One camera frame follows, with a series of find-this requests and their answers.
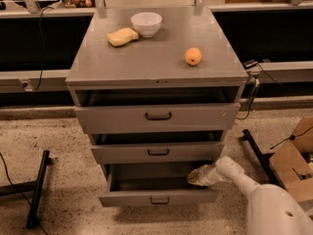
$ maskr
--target orange fruit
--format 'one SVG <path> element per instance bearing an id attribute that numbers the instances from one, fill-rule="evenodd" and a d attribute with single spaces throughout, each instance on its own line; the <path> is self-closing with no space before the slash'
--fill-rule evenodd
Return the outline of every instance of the orange fruit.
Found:
<path id="1" fill-rule="evenodd" d="M 196 47 L 192 47 L 186 51 L 185 60 L 188 65 L 196 66 L 201 61 L 201 59 L 202 59 L 202 53 L 200 49 Z"/>

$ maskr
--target black metal stand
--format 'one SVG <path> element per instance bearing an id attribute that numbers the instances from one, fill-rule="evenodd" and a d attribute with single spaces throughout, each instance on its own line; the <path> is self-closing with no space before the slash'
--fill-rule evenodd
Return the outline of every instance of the black metal stand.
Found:
<path id="1" fill-rule="evenodd" d="M 51 163 L 52 160 L 49 158 L 49 151 L 46 150 L 43 152 L 42 155 L 41 164 L 36 181 L 29 181 L 26 183 L 16 184 L 15 187 L 12 187 L 11 185 L 0 187 L 0 196 L 17 194 L 19 192 L 34 191 L 26 224 L 26 228 L 28 229 L 34 228 L 38 224 L 37 211 L 42 192 L 42 185 L 45 179 L 47 165 L 50 165 Z"/>
<path id="2" fill-rule="evenodd" d="M 252 150 L 254 151 L 254 154 L 257 156 L 257 158 L 260 161 L 265 173 L 269 177 L 270 182 L 272 184 L 275 184 L 275 185 L 280 185 L 277 177 L 275 176 L 275 173 L 273 172 L 272 168 L 269 165 L 268 159 L 266 159 L 266 156 L 262 154 L 262 152 L 258 148 L 257 144 L 255 143 L 252 135 L 250 134 L 250 132 L 247 129 L 244 130 L 244 135 L 245 135 L 244 139 L 247 140 L 248 143 L 250 144 Z"/>

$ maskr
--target white bowl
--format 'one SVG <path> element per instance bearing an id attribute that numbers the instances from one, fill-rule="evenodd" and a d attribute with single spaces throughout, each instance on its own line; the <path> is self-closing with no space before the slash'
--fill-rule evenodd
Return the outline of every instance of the white bowl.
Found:
<path id="1" fill-rule="evenodd" d="M 157 13 L 143 12 L 134 15 L 131 22 L 141 36 L 152 37 L 159 30 L 162 17 Z"/>

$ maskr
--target floor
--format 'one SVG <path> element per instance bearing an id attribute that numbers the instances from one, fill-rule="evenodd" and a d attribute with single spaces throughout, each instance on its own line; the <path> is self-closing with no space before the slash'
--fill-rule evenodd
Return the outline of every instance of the floor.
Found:
<path id="1" fill-rule="evenodd" d="M 245 115 L 239 112 L 238 117 Z M 259 148 L 269 152 L 302 117 L 312 115 L 312 109 L 252 112 L 235 121 L 222 154 L 241 164 L 256 181 L 266 182 L 253 151 L 241 139 L 243 130 L 247 128 Z M 210 204 L 103 208 L 98 197 L 104 194 L 106 181 L 72 108 L 0 110 L 0 152 L 14 183 L 36 178 L 46 149 L 53 165 L 47 170 L 38 215 L 48 234 L 246 234 L 246 199 L 232 183 L 215 184 L 220 194 Z M 0 163 L 0 185 L 7 184 Z M 28 203 L 20 195 L 1 197 L 0 234 L 44 234 L 39 227 L 25 229 L 27 215 Z"/>

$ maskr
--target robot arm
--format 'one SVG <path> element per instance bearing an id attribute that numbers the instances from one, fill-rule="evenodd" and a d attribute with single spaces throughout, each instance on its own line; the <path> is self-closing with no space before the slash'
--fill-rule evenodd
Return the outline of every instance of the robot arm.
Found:
<path id="1" fill-rule="evenodd" d="M 276 185 L 258 184 L 229 157 L 220 158 L 215 165 L 203 165 L 188 176 L 189 183 L 200 186 L 225 180 L 233 181 L 248 200 L 247 235 L 313 234 L 311 218 L 287 191 Z"/>

